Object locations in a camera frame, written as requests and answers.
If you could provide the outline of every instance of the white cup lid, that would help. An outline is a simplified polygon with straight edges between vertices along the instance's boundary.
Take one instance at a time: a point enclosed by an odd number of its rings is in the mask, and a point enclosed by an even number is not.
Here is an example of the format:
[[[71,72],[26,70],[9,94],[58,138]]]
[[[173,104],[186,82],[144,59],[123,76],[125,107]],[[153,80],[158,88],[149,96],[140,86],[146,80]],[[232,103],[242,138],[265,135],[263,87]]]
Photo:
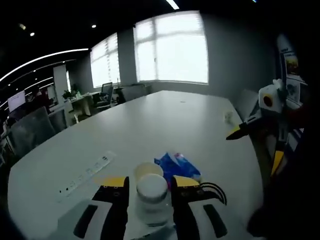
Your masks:
[[[136,190],[142,201],[155,204],[166,198],[168,185],[162,176],[150,173],[140,178]]]

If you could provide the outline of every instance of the window blind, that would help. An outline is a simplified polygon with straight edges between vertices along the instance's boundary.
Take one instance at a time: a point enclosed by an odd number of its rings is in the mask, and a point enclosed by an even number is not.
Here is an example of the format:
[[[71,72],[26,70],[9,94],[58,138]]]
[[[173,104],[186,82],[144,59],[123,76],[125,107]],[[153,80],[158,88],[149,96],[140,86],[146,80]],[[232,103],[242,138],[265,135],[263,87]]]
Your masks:
[[[208,51],[199,12],[166,14],[136,24],[139,81],[208,83]]]
[[[90,53],[90,59],[94,88],[109,82],[114,84],[120,82],[118,36],[116,33],[94,46]]]

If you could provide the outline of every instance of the desk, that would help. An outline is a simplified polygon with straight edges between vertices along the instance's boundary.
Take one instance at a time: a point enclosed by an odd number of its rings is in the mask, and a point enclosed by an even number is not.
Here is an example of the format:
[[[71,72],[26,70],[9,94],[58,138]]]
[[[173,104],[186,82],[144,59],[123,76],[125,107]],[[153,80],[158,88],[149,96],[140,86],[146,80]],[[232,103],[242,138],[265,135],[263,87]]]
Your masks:
[[[83,115],[90,117],[92,115],[93,106],[91,106],[90,102],[92,101],[92,96],[95,94],[99,94],[100,92],[86,93],[81,95],[79,98],[73,98],[70,100],[72,107],[75,111],[81,111]]]
[[[130,199],[124,239],[146,226],[134,214],[134,168],[153,162],[168,150],[183,153],[202,172],[203,180],[218,184],[228,206],[244,224],[262,203],[258,160],[248,136],[226,141],[233,126],[225,111],[241,122],[229,100],[186,92],[160,91],[100,112],[47,140],[15,164],[8,183],[8,209],[30,239],[54,231],[58,218],[99,186],[94,178],[57,202],[58,189],[75,179],[88,163],[112,151],[116,158],[97,177],[129,176]]]

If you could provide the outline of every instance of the paper cup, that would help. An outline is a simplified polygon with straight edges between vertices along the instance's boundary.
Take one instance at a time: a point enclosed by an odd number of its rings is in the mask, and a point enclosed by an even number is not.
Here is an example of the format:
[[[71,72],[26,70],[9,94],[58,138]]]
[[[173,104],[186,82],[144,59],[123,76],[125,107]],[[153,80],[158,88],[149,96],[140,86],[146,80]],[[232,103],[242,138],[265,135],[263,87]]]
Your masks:
[[[136,181],[139,181],[141,177],[147,174],[158,174],[163,177],[164,171],[159,165],[152,162],[143,162],[134,169],[134,177]]]

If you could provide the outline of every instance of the ceiling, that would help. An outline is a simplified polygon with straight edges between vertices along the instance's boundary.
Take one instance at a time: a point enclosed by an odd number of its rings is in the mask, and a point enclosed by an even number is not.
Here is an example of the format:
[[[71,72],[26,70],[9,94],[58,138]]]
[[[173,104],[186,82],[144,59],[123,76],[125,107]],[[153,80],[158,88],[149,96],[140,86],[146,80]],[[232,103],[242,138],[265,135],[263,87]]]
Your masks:
[[[265,27],[270,23],[268,6],[263,3],[271,0],[257,0],[259,4],[252,0],[174,1],[180,7],[179,11],[200,10]],[[174,11],[165,0],[10,0],[1,9],[5,11],[0,15],[0,78],[35,58],[91,48],[107,36],[132,28],[141,20]],[[265,14],[261,14],[262,9],[266,10]],[[19,24],[25,25],[26,29],[20,28]],[[93,24],[97,25],[94,29],[91,28]],[[0,102],[15,94],[16,88],[22,89],[33,83],[36,75],[46,72],[45,78],[52,74],[52,67],[33,73],[34,69],[61,64],[83,55],[83,52],[58,55],[21,68],[0,82]]]

